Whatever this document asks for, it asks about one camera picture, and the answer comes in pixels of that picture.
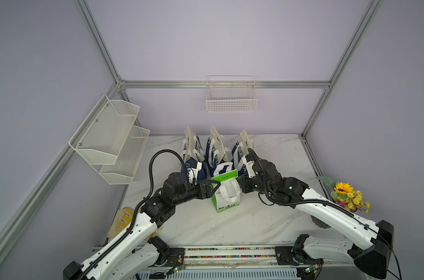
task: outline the white mesh shelf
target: white mesh shelf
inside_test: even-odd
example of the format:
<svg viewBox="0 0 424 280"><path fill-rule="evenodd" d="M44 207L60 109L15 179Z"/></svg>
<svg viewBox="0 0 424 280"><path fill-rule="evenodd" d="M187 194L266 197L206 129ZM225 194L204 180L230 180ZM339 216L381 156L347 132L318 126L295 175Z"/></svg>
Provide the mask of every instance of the white mesh shelf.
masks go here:
<svg viewBox="0 0 424 280"><path fill-rule="evenodd" d="M69 141L110 185L130 184L136 175L150 134L149 130L134 125L138 111L137 105L109 100L104 95L85 120L91 122L86 132L82 135L80 126Z"/></svg>
<svg viewBox="0 0 424 280"><path fill-rule="evenodd" d="M136 174L137 166L147 143L150 131L139 126L132 126L130 135L114 165L103 165L100 175L110 184L130 184Z"/></svg>
<svg viewBox="0 0 424 280"><path fill-rule="evenodd" d="M250 113L257 109L254 76L208 76L206 109L209 113Z"/></svg>
<svg viewBox="0 0 424 280"><path fill-rule="evenodd" d="M109 100L75 146L90 165L113 165L125 143L139 106L123 100Z"/></svg>

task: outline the green leaf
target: green leaf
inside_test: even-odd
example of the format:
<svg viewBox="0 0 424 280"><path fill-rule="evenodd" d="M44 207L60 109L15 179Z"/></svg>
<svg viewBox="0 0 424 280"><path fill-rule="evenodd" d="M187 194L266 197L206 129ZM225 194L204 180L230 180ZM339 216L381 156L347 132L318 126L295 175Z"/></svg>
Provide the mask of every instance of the green leaf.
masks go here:
<svg viewBox="0 0 424 280"><path fill-rule="evenodd" d="M347 199L347 198L348 198L348 196L347 196L347 195L342 194L342 193L338 193L338 195L341 197L341 199L342 199L342 200L345 200L345 199Z"/></svg>
<svg viewBox="0 0 424 280"><path fill-rule="evenodd" d="M334 189L334 187L336 186L336 183L338 183L338 181L330 177L317 176L316 179L325 183L330 189Z"/></svg>
<svg viewBox="0 0 424 280"><path fill-rule="evenodd" d="M338 200L338 193L337 192L335 192L335 191L332 191L331 193L331 198L333 198L333 200Z"/></svg>

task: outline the flower pot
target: flower pot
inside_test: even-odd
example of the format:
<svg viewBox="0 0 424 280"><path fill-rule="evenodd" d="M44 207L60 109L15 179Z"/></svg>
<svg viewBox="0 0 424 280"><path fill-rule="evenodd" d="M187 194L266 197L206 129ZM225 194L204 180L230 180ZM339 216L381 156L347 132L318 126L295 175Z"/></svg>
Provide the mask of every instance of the flower pot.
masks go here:
<svg viewBox="0 0 424 280"><path fill-rule="evenodd" d="M314 224L320 228L330 228L329 225L327 225L325 222L321 221L320 219L311 216L311 220L314 222Z"/></svg>

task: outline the wall-mounted shelf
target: wall-mounted shelf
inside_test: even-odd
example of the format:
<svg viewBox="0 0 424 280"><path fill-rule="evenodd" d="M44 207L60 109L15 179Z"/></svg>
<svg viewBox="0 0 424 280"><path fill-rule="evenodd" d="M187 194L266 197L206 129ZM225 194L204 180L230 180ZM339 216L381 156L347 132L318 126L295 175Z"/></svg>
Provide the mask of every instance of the wall-mounted shelf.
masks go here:
<svg viewBox="0 0 424 280"><path fill-rule="evenodd" d="M150 131L134 125L139 106L123 100L104 103L86 132L80 129L69 145L91 165L110 185L124 185L133 181Z"/></svg>

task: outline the aluminum frame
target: aluminum frame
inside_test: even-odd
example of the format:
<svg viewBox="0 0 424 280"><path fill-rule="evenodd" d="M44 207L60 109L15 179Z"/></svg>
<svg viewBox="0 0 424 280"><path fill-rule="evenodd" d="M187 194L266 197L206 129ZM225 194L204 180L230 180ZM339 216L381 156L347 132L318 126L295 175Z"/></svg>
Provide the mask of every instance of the aluminum frame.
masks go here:
<svg viewBox="0 0 424 280"><path fill-rule="evenodd" d="M125 89L127 88L207 88L207 81L124 81L117 74L117 70L114 67L111 56L108 53L106 45L103 41L100 31L95 23L95 20L92 16L92 12L87 4L86 0L74 0L77 8L80 11L80 15L83 21L86 24L86 27L91 35L96 48L98 49L108 71L113 80L115 81L113 85L109 88L107 92L108 98L113 97L116 93L119 93L121 97L129 102L128 96L126 95ZM310 129L319 116L322 108L327 102L330 94L333 91L333 88L336 86L338 80L340 79L344 69L346 68L350 58L352 57L356 47L359 45L360 40L362 39L367 27L372 22L373 17L380 8L383 0L371 0L369 3L359 25L357 26L346 50L344 51L336 69L333 72L330 81L257 81L255 83L257 88L322 88L324 92L317 103L310 119L308 120L304 131L300 135L301 142L304 146L304 149L307 153L307 156L310 159L310 162L313 166L317 175L321 175L321 170L317 165L316 159L311 152L310 146L306 140L307 135L310 133ZM95 117L96 112L103 106L103 104L97 104L86 120L83 122L82 127L79 130L79 133L84 132L85 129L92 122L92 118ZM34 218L38 210L44 204L48 195L62 176L63 172L70 163L72 156L75 154L75 151L70 148L69 145L63 149L61 154L55 160L55 162L50 166L49 170L46 172L44 177L40 180L38 185L25 200L24 204L20 209L15 213L13 218L9 221L8 225L3 229L0 234L0 267L3 262L6 260L10 252L13 250L14 246L17 244L19 238L22 236L22 233L25 231L30 221ZM324 193L329 195L329 189L321 184Z"/></svg>
<svg viewBox="0 0 424 280"><path fill-rule="evenodd" d="M227 84L226 81L217 81L215 84ZM121 88L207 88L207 81L121 81ZM256 81L256 88L322 88L330 87L330 81Z"/></svg>
<svg viewBox="0 0 424 280"><path fill-rule="evenodd" d="M377 13L382 3L383 3L383 0L371 0L371 2L369 3L366 11L364 12L363 17L361 18L360 23L356 27L355 32L353 33L352 38L350 39L350 42L343 53L343 56L339 60L338 65L336 66L336 69L333 71L333 75L331 76L331 79L330 79L329 88L324 90L324 92L322 93L322 96L319 99L315 109L313 110L313 113L311 114L310 119L305 125L304 131L302 132L302 136L304 138L306 138L308 134L310 133L311 127L313 126L317 117L319 116L322 109L324 108L325 103L330 97L330 94L332 93L334 87L338 83L339 78L341 78L341 75L343 74L344 69L346 68L347 64L352 58L353 53L355 52L356 48L360 44L360 41L363 35L366 33L368 26L372 22L375 14Z"/></svg>

